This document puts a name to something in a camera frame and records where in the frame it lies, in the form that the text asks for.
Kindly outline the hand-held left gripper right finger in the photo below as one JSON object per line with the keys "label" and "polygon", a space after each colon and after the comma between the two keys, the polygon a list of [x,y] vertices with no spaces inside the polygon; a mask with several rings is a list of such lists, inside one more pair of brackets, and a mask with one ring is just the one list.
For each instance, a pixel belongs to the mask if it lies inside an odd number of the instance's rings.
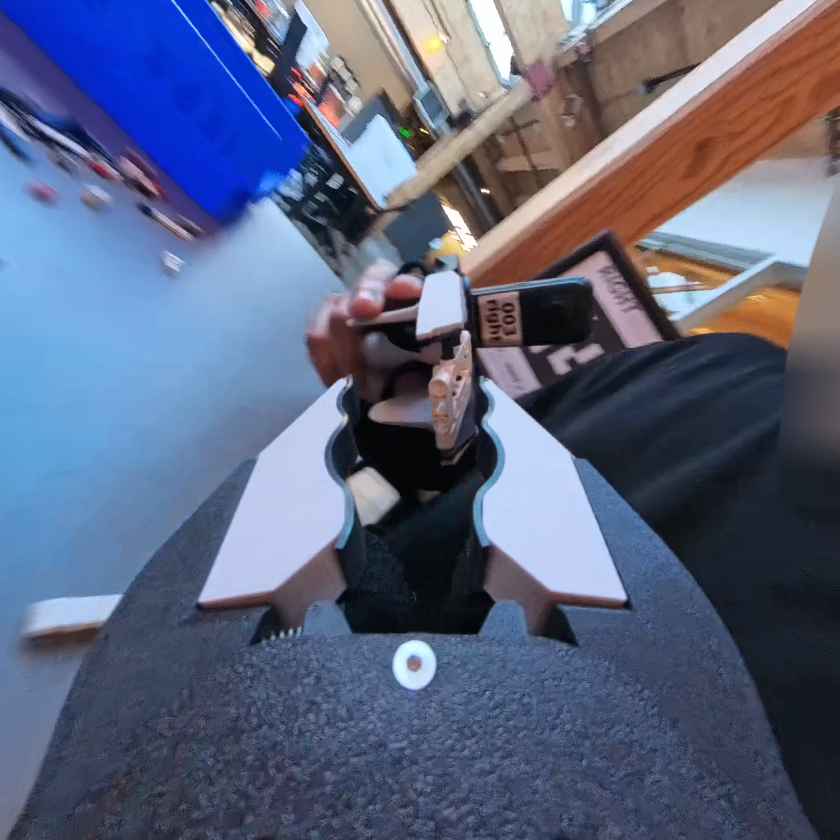
{"label": "hand-held left gripper right finger", "polygon": [[556,606],[628,608],[572,454],[493,382],[479,390],[480,430],[496,457],[474,502],[488,596],[520,605],[534,635]]}

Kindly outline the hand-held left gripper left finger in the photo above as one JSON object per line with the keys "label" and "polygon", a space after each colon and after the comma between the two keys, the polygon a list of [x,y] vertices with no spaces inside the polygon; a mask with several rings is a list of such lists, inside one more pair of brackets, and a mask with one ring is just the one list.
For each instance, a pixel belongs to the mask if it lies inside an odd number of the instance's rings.
{"label": "hand-held left gripper left finger", "polygon": [[340,598],[355,525],[344,479],[355,460],[354,398],[352,381],[332,385],[259,454],[199,608],[304,613]]}

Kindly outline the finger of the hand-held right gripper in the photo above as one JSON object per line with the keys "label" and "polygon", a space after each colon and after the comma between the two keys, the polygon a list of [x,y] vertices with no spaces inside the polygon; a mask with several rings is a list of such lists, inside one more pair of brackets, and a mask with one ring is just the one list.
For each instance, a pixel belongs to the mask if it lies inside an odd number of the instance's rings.
{"label": "finger of the hand-held right gripper", "polygon": [[401,394],[377,402],[368,410],[373,423],[434,431],[432,400],[427,394]]}
{"label": "finger of the hand-held right gripper", "polygon": [[458,337],[468,321],[465,279],[456,270],[428,275],[418,303],[376,318],[351,319],[362,333],[383,333],[397,342],[436,342]]}

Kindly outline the thin white lego beam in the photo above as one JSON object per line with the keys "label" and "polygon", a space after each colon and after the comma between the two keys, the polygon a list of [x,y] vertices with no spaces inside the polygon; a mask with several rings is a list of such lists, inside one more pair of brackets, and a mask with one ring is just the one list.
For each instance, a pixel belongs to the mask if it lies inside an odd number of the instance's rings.
{"label": "thin white lego beam", "polygon": [[443,464],[454,464],[476,435],[474,360],[469,331],[442,339],[442,357],[427,392],[435,444]]}

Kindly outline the pile of small lego pieces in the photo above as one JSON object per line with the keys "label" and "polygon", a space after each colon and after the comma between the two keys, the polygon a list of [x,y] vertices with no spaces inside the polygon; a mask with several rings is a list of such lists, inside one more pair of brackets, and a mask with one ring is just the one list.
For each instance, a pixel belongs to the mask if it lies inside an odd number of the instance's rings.
{"label": "pile of small lego pieces", "polygon": [[121,199],[179,243],[205,239],[205,227],[175,209],[161,176],[136,150],[113,154],[75,117],[46,110],[32,98],[1,88],[2,149],[28,168],[23,191],[48,207],[60,202],[63,175],[79,204],[108,214]]}

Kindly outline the person's right hand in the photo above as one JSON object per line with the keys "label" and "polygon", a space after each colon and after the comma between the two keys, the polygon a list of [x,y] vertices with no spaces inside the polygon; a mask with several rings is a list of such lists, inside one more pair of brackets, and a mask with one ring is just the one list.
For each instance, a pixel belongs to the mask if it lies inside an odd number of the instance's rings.
{"label": "person's right hand", "polygon": [[351,376],[361,395],[378,388],[371,384],[375,373],[364,358],[362,335],[350,322],[418,303],[425,276],[422,264],[398,269],[380,259],[363,270],[351,289],[324,300],[306,332],[306,342],[311,364],[326,387]]}

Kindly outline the framed marker sign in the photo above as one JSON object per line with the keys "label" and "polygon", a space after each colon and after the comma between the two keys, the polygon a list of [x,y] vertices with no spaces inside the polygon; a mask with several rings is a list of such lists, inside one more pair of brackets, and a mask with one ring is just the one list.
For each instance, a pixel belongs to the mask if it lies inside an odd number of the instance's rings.
{"label": "framed marker sign", "polygon": [[509,397],[534,393],[603,356],[678,339],[676,328],[613,233],[595,236],[533,279],[561,277],[590,281],[594,296],[591,333],[577,344],[478,350],[479,371]]}

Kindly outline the blue plastic bin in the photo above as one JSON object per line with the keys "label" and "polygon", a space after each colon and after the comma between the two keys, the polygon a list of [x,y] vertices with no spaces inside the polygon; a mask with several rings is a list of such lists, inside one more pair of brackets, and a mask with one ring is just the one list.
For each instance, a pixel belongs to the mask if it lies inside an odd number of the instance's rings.
{"label": "blue plastic bin", "polygon": [[11,1],[2,21],[215,223],[270,196],[308,148],[206,2]]}

